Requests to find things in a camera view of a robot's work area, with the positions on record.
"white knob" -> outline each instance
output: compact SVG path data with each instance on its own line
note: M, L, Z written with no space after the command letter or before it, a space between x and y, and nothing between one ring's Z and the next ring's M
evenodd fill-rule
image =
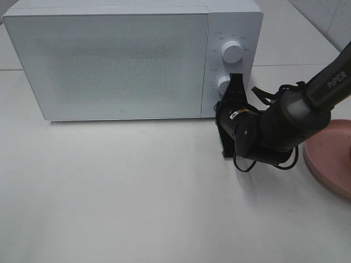
M231 40L222 46L222 56L227 63L233 64L238 62L242 58L242 55L242 45L238 41Z
M224 95L225 91L227 90L229 82L230 82L229 76L223 76L218 80L217 88L220 95Z

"microwave control panel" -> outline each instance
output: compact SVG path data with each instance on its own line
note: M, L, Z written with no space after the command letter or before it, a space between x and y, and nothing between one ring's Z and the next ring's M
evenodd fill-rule
M214 106L230 81L230 73L244 75L248 88L263 14L210 13L201 117L214 117Z

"microwave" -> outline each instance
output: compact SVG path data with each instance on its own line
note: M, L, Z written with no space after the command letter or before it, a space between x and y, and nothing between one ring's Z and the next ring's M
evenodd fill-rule
M214 117L250 78L253 0L19 0L3 21L44 119Z

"white table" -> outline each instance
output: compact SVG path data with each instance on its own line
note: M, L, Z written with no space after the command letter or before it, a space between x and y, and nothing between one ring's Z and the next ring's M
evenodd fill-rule
M287 2L269 2L281 9L265 23L273 14L302 23ZM267 56L252 85L274 92L307 81L336 56L306 20L300 30L319 36L308 47L318 43L323 54L296 41L292 50L305 56ZM20 68L7 51L1 68ZM348 104L333 116L349 118ZM351 203L320 185L303 158L289 171L257 164L237 172L222 158L212 119L49 123L24 73L1 71L0 145L1 263L351 259Z

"black robotic arm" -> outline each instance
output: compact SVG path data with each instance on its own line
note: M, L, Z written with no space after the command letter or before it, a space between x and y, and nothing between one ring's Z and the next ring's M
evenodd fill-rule
M217 103L216 124L223 156L233 157L235 164L238 155L253 160L253 165L263 162L290 169L298 158L297 146L327 127L333 107L351 95L351 42L308 83L282 85L276 94L256 87L252 90L269 105L267 110L258 111L247 102L241 74L230 75L227 90ZM294 148L293 164L279 166Z

